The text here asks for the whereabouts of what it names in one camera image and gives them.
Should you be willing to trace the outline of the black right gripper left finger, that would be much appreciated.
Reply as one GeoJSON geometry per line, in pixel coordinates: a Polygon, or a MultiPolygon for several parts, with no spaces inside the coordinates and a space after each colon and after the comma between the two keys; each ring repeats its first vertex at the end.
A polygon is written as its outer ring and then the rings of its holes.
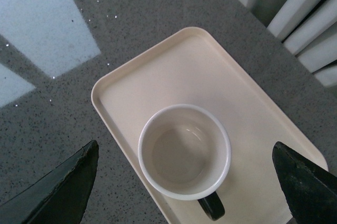
{"type": "Polygon", "coordinates": [[[80,223],[97,173],[92,140],[36,183],[1,205],[1,223],[80,223]]]}

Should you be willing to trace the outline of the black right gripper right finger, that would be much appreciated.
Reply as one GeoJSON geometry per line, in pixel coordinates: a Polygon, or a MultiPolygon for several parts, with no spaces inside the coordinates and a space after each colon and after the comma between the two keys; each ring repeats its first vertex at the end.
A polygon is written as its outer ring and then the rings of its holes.
{"type": "Polygon", "coordinates": [[[336,223],[336,176],[280,141],[272,160],[297,223],[336,223]]]}

